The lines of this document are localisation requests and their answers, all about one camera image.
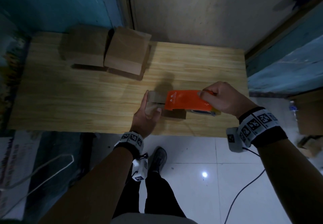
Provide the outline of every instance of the teal wall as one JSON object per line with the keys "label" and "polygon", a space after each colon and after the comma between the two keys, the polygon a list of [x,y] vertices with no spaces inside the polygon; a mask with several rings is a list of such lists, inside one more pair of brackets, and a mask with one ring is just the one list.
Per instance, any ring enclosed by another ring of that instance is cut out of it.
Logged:
{"label": "teal wall", "polygon": [[2,13],[29,33],[65,32],[82,23],[121,26],[116,0],[0,0]]}
{"label": "teal wall", "polygon": [[292,32],[246,61],[251,92],[298,94],[323,86],[323,3]]}

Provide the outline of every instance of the white cord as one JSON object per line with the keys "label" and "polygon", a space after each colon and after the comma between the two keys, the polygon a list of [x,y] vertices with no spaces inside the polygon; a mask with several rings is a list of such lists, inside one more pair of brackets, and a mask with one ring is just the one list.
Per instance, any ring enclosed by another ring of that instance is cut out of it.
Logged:
{"label": "white cord", "polygon": [[25,182],[26,180],[28,180],[30,177],[32,177],[34,174],[36,174],[38,172],[38,170],[40,170],[41,168],[43,168],[44,166],[50,164],[51,162],[55,161],[56,159],[60,158],[60,157],[65,157],[65,156],[71,156],[72,157],[72,161],[66,165],[65,167],[63,167],[62,169],[60,169],[58,172],[56,172],[55,174],[53,174],[51,177],[47,178],[45,181],[43,181],[41,184],[39,184],[37,187],[35,187],[33,190],[31,190],[27,195],[23,196],[21,199],[18,200],[17,203],[15,203],[4,215],[2,215],[0,218],[2,219],[6,214],[8,214],[14,207],[17,206],[17,204],[20,203],[21,200],[23,200],[24,198],[28,197],[31,193],[33,193],[34,191],[36,191],[40,186],[42,186],[45,182],[49,181],[51,178],[53,178],[54,176],[56,176],[59,172],[61,172],[62,170],[66,169],[67,167],[69,167],[73,162],[74,162],[74,156],[72,154],[61,154],[53,159],[51,159],[50,161],[44,163],[43,165],[39,166],[37,169],[35,169],[35,171],[33,173],[31,173],[30,175],[26,176],[25,178],[21,179],[20,181],[16,182],[15,184],[5,187],[5,188],[0,188],[0,191],[7,191],[9,189],[13,189],[14,187],[22,184],[23,182]]}

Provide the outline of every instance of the tabletop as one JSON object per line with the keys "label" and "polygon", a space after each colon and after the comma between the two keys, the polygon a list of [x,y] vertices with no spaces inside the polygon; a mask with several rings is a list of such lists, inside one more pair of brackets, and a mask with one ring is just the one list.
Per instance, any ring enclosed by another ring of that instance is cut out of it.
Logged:
{"label": "tabletop", "polygon": [[[240,49],[150,42],[142,81],[103,71],[73,69],[60,55],[65,34],[39,32],[30,44],[9,129],[123,133],[146,90],[201,90],[226,81],[248,96]],[[238,120],[228,114],[187,113],[184,121],[161,118],[153,134],[226,137]]]}

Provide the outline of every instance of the person's left hand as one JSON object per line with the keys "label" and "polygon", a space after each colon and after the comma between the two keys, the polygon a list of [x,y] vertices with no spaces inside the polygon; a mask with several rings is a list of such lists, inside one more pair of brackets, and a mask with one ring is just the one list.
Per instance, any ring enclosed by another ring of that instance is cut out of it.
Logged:
{"label": "person's left hand", "polygon": [[148,91],[146,91],[145,95],[143,96],[139,110],[133,116],[130,128],[130,131],[137,132],[143,138],[146,138],[151,134],[162,114],[162,109],[157,108],[157,110],[153,113],[152,117],[146,115],[145,108],[147,98]]}

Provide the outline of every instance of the dark sneaker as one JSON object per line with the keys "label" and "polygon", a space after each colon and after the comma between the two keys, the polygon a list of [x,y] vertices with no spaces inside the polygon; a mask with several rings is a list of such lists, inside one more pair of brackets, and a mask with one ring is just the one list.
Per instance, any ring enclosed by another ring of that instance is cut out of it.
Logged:
{"label": "dark sneaker", "polygon": [[162,147],[157,148],[154,154],[154,158],[152,160],[151,166],[149,168],[149,172],[157,172],[160,174],[167,160],[167,153],[165,149]]}

